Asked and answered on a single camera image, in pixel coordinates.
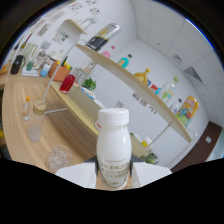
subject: box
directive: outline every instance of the box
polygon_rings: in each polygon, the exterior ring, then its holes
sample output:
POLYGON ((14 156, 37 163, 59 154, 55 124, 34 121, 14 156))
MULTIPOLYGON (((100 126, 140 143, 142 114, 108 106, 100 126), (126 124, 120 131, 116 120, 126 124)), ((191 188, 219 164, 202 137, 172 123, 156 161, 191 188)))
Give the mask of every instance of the box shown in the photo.
MULTIPOLYGON (((52 75, 54 74, 54 71, 56 70, 56 68, 58 67, 57 62, 55 61, 52 66, 51 69, 48 73, 48 75, 50 76, 50 78, 52 77, 52 75)), ((54 77, 54 81, 59 81, 59 82, 63 82, 65 77, 70 73, 70 70, 64 67, 60 67, 54 77)))

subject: bottle on shelf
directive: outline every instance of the bottle on shelf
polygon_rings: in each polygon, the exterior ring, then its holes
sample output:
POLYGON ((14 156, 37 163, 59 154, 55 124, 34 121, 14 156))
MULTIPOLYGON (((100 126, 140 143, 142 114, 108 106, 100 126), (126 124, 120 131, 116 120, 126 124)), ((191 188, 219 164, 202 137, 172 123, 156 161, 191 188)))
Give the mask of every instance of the bottle on shelf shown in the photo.
POLYGON ((23 44, 21 45, 17 55, 21 55, 23 53, 24 48, 26 47, 26 43, 27 41, 30 39, 30 37, 32 36, 32 33, 29 35, 29 37, 25 40, 25 42, 23 42, 23 44))
POLYGON ((102 186, 105 190, 121 190, 127 184, 131 162, 131 138, 127 128, 129 111, 124 108, 100 109, 98 119, 101 128, 96 154, 102 186))
POLYGON ((30 114, 30 97, 26 97, 26 102, 22 106, 22 119, 24 121, 29 120, 29 114, 30 114))
MULTIPOLYGON (((101 54, 104 55, 107 58, 110 58, 111 57, 111 50, 103 51, 101 54)), ((84 72, 90 73, 96 67, 96 65, 97 65, 97 63, 95 63, 92 59, 88 59, 81 66, 81 69, 84 72)))
POLYGON ((158 96, 165 104, 167 104, 170 101, 171 97, 174 95, 176 91, 176 84, 178 82, 179 79, 175 76, 172 82, 165 83, 164 86, 159 91, 158 96))
POLYGON ((126 68, 126 67, 128 66, 128 64, 129 64, 129 60, 130 60, 131 58, 132 58, 132 55, 129 54, 129 55, 127 56, 127 58, 121 58, 121 59, 117 62, 117 64, 120 65, 120 66, 123 67, 123 68, 126 68))
POLYGON ((182 100, 181 99, 178 99, 178 103, 173 103, 171 106, 170 106, 170 110, 176 114, 180 108, 180 104, 182 103, 182 100))
POLYGON ((146 86, 148 86, 148 78, 147 75, 150 72, 149 68, 146 68, 144 72, 137 72, 134 74, 136 78, 138 78, 141 82, 143 82, 146 86))
POLYGON ((116 23, 108 24, 92 37, 85 45, 94 51, 99 51, 109 40, 111 40, 121 30, 116 23))

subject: white bottle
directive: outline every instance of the white bottle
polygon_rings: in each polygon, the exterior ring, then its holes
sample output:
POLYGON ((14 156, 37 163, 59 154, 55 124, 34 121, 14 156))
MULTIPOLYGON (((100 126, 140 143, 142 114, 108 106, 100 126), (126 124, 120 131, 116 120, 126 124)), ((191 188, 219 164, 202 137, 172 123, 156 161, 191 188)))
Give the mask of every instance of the white bottle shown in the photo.
POLYGON ((24 121, 29 120, 29 115, 30 115, 30 97, 26 97, 26 102, 22 106, 22 119, 24 121))
POLYGON ((180 108, 180 104, 181 104, 182 100, 181 99, 178 99, 178 103, 173 103, 171 106, 170 106, 170 110, 176 114, 180 108))
POLYGON ((102 186, 105 190, 121 190, 127 184, 131 162, 131 139, 127 124, 129 111, 105 108, 98 112, 101 124, 96 154, 102 186))

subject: wall shelf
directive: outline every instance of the wall shelf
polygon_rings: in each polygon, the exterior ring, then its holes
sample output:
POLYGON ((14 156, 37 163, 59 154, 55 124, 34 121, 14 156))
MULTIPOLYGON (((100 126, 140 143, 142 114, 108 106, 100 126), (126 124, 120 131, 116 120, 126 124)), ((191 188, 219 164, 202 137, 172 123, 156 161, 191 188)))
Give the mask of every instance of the wall shelf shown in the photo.
POLYGON ((86 34, 87 35, 86 31, 84 29, 82 29, 82 27, 80 27, 74 20, 67 19, 64 22, 69 23, 74 29, 76 29, 81 34, 86 34))
POLYGON ((167 105, 152 90, 150 90, 145 84, 139 81, 133 74, 119 66, 114 61, 108 59, 102 54, 99 54, 89 47, 80 44, 76 44, 76 47, 83 53, 88 55, 91 59, 93 59, 97 64, 101 65, 103 68, 111 72, 118 79, 132 88, 157 111, 157 113, 167 122, 168 126, 170 126, 179 135, 181 135, 187 142, 191 141, 191 137, 187 133, 185 127, 176 118, 176 116, 167 107, 167 105))

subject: wooden table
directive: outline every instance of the wooden table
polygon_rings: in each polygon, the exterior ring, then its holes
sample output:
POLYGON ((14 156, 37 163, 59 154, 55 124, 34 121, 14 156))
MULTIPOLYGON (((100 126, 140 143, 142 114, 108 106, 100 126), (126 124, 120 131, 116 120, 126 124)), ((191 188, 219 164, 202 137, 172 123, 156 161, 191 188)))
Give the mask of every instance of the wooden table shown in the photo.
MULTIPOLYGON (((68 147, 74 156, 75 165, 96 155, 97 141, 97 134, 88 131, 88 128, 83 125, 83 119, 74 116, 70 108, 67 111, 46 115, 40 141, 33 143, 29 139, 29 121, 23 121, 21 118, 22 104, 27 95, 30 96, 31 105, 34 101, 41 100, 49 81, 49 77, 23 77, 20 72, 17 75, 6 74, 0 77, 0 86, 5 85, 2 118, 10 156, 13 161, 34 165, 45 171, 48 170, 44 160, 53 146, 68 147)), ((49 88, 45 103, 47 110, 67 107, 52 87, 49 88)), ((126 188, 130 186, 129 178, 126 188)), ((96 189, 102 189, 99 178, 96 189)))

